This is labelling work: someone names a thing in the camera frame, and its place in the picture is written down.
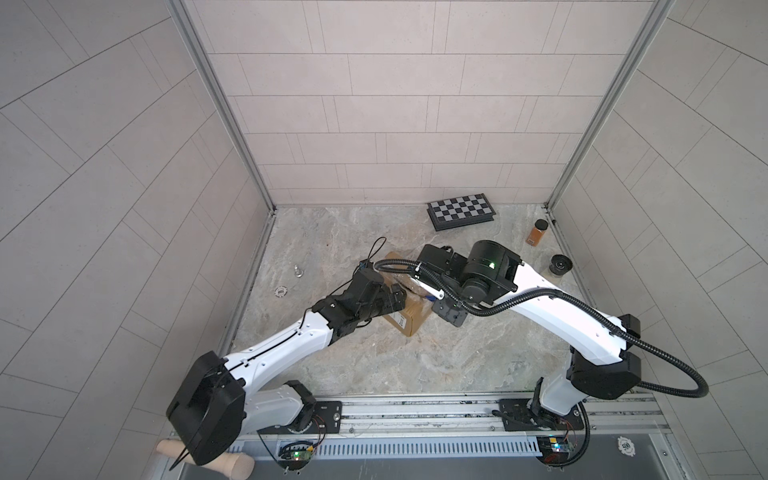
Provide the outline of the brown cardboard express box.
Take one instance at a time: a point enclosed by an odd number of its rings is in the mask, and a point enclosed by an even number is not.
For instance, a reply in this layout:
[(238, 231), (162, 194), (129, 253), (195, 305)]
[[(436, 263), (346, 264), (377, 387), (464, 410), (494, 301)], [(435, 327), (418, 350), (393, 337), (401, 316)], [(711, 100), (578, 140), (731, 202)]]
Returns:
[(433, 301), (430, 293), (407, 274), (383, 272), (385, 283), (393, 287), (399, 285), (406, 294), (405, 308), (383, 316), (390, 325), (405, 337), (412, 337), (432, 313)]

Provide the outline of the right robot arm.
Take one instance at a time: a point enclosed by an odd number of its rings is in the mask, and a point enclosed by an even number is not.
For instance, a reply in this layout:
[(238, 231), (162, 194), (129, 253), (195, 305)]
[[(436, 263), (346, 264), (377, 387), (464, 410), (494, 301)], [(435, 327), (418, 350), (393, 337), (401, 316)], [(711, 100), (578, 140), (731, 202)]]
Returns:
[(576, 299), (540, 275), (503, 245), (482, 240), (464, 257), (449, 247), (426, 245), (416, 260), (414, 277), (440, 292), (449, 312), (463, 317), (492, 316), (511, 310), (557, 335), (571, 347), (564, 372), (541, 380), (528, 404), (531, 413), (565, 416), (591, 396), (613, 400), (641, 380), (640, 359), (620, 333), (637, 333), (629, 316), (595, 318)]

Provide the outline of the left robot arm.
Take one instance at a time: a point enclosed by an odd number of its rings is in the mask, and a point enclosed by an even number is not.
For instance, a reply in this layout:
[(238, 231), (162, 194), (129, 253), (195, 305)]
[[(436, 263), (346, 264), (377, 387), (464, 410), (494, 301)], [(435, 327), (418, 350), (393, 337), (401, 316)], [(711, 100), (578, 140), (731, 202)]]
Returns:
[(353, 274), (347, 288), (306, 309), (300, 320), (259, 344), (218, 356), (208, 351), (190, 367), (166, 417), (182, 447), (176, 462), (205, 465), (243, 433), (313, 423), (316, 399), (300, 382), (266, 384), (290, 366), (337, 342), (376, 317), (403, 310), (407, 294), (372, 268)]

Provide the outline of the black white chessboard box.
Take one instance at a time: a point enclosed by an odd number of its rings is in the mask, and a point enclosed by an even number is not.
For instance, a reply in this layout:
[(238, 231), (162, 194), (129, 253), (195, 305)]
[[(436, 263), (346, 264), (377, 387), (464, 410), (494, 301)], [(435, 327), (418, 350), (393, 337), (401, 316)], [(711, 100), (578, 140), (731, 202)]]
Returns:
[(427, 213), (436, 231), (490, 222), (496, 215), (482, 193), (429, 202)]

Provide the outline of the orange spice bottle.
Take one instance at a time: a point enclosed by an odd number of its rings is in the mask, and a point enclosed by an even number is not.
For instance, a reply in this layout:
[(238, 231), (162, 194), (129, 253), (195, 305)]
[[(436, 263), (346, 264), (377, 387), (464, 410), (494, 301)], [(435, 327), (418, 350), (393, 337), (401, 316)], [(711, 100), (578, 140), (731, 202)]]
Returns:
[(548, 228), (549, 222), (547, 220), (537, 219), (526, 238), (526, 243), (530, 246), (537, 246)]

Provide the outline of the white spice jar black lid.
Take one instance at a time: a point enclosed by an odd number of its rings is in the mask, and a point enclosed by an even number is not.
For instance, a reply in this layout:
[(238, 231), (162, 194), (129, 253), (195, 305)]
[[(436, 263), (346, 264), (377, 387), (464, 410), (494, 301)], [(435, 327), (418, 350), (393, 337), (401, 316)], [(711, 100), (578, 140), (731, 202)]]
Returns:
[(566, 255), (556, 254), (550, 259), (549, 272), (556, 277), (563, 277), (573, 269), (573, 261)]

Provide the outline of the left green circuit board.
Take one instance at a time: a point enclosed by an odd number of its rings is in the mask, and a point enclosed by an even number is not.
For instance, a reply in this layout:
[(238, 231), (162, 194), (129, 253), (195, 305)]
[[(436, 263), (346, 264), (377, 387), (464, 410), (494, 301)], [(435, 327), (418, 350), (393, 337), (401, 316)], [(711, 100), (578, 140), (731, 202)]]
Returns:
[(296, 441), (280, 447), (279, 458), (285, 462), (309, 462), (316, 450), (311, 441)]

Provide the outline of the green circuit board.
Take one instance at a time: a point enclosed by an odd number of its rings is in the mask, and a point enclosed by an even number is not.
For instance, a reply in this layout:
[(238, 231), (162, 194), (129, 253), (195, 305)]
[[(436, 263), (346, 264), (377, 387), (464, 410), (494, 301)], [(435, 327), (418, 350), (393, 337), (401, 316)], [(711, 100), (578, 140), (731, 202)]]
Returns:
[(285, 462), (309, 462), (316, 450), (311, 441), (296, 441), (280, 447), (279, 458)]
[(538, 460), (545, 464), (565, 463), (571, 454), (571, 445), (564, 436), (539, 436), (536, 438), (541, 456)]

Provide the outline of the right green circuit board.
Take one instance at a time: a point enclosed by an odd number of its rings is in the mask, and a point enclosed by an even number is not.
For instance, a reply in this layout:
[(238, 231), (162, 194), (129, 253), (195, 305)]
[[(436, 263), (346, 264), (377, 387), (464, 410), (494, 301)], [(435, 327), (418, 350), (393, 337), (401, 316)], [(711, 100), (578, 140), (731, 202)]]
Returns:
[(545, 464), (565, 463), (571, 454), (571, 445), (564, 436), (539, 436), (536, 438), (541, 456), (538, 460)]

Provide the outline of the white round sticker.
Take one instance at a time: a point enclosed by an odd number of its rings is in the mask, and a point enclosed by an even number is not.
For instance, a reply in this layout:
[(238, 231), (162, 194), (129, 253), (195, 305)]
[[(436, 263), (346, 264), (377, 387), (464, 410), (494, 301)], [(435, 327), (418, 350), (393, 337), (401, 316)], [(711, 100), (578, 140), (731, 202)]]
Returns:
[(619, 452), (622, 455), (625, 455), (627, 457), (635, 457), (636, 456), (636, 446), (634, 442), (625, 436), (619, 436), (617, 438), (617, 447)]

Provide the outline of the aluminium mounting rail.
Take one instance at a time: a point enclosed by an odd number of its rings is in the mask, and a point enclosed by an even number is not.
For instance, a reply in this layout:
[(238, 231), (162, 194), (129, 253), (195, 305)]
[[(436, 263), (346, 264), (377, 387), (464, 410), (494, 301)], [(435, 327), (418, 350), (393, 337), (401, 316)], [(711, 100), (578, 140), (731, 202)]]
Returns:
[[(587, 399), (575, 406), (584, 414), (584, 430), (565, 432), (508, 432), (493, 415), (502, 399), (528, 399), (528, 392), (445, 395), (316, 396), (318, 401), (343, 403), (337, 434), (281, 435), (282, 439), (469, 436), (569, 436), (585, 431), (596, 435), (668, 433), (671, 428), (656, 399), (649, 393), (629, 393), (617, 400)], [(233, 444), (262, 435), (241, 434)]]

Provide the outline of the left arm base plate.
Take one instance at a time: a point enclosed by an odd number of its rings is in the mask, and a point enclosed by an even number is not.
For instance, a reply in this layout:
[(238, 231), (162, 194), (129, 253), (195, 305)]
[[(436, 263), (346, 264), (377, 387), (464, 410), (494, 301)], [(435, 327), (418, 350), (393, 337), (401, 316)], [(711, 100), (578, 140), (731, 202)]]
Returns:
[(341, 401), (318, 401), (312, 407), (303, 407), (296, 419), (285, 426), (270, 426), (259, 430), (264, 435), (318, 435), (337, 434), (343, 403)]

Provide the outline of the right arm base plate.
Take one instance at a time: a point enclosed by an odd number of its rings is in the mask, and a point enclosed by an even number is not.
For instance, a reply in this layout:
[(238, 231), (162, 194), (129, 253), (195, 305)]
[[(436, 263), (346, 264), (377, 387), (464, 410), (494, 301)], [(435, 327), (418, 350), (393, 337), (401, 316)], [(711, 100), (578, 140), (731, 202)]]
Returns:
[(584, 414), (574, 407), (566, 416), (558, 416), (541, 408), (534, 413), (529, 408), (528, 399), (502, 399), (492, 413), (498, 417), (505, 431), (525, 432), (565, 432), (566, 430), (584, 430)]

